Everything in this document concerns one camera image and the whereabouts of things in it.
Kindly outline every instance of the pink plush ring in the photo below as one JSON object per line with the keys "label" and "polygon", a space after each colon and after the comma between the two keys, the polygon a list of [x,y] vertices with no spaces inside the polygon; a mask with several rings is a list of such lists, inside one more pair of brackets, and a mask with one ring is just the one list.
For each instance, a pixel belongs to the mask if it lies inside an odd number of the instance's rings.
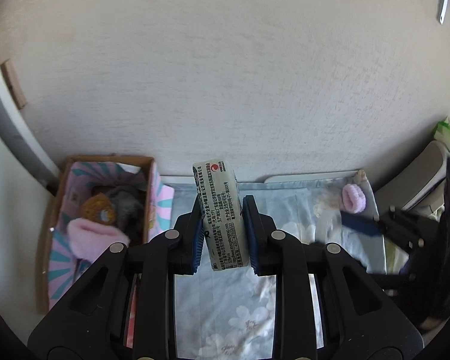
{"label": "pink plush ring", "polygon": [[343,205],[351,214],[357,214],[365,210],[367,200],[361,188],[356,184],[347,184],[342,189]]}

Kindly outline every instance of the stuffed animal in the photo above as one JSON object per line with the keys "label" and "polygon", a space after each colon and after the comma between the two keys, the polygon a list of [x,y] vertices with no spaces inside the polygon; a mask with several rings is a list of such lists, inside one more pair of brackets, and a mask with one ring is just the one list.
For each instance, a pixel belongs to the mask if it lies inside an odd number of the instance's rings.
{"label": "stuffed animal", "polygon": [[92,196],[80,207],[83,219],[112,226],[116,221],[116,211],[110,199],[103,193]]}

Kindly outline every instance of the curved white trim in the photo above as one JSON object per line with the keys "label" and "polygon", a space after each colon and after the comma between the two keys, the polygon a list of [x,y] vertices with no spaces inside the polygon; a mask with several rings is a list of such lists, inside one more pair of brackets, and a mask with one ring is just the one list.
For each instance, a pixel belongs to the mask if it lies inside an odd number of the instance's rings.
{"label": "curved white trim", "polygon": [[60,170],[38,143],[17,109],[0,70],[0,137],[13,155],[44,185],[58,185]]}

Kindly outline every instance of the light blue fabric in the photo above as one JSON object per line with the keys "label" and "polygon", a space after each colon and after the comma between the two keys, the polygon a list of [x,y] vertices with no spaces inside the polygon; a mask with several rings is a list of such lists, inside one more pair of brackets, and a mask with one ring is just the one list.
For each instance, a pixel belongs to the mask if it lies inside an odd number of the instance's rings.
{"label": "light blue fabric", "polygon": [[[382,237],[368,237],[342,228],[339,209],[342,187],[358,184],[366,198],[363,215],[377,214],[366,177],[287,183],[239,183],[240,197],[253,195],[258,210],[270,215],[277,228],[302,242],[336,242],[360,259],[369,272],[385,272]],[[194,185],[173,184],[172,224],[190,212]],[[266,359],[272,356],[275,277],[257,277],[249,267],[213,271],[206,246],[194,276],[175,278],[178,356],[188,359]],[[316,316],[317,345],[321,325]]]}

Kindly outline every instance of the floral patterned fabric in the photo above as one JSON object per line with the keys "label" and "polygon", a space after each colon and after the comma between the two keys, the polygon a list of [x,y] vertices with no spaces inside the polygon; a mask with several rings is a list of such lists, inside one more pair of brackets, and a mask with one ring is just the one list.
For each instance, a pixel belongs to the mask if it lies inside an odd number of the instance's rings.
{"label": "floral patterned fabric", "polygon": [[[358,184],[366,198],[364,215],[377,207],[365,172],[352,178],[288,183],[239,183],[240,195],[254,195],[259,212],[304,243],[337,242],[360,259],[368,271],[385,272],[383,238],[367,237],[342,227],[342,187]],[[172,223],[190,212],[194,185],[174,184]],[[317,347],[323,346],[320,311],[313,276]],[[275,323],[275,277],[258,277],[251,267],[213,271],[207,247],[193,276],[175,277],[175,327],[178,356],[186,359],[253,360],[272,356]]]}

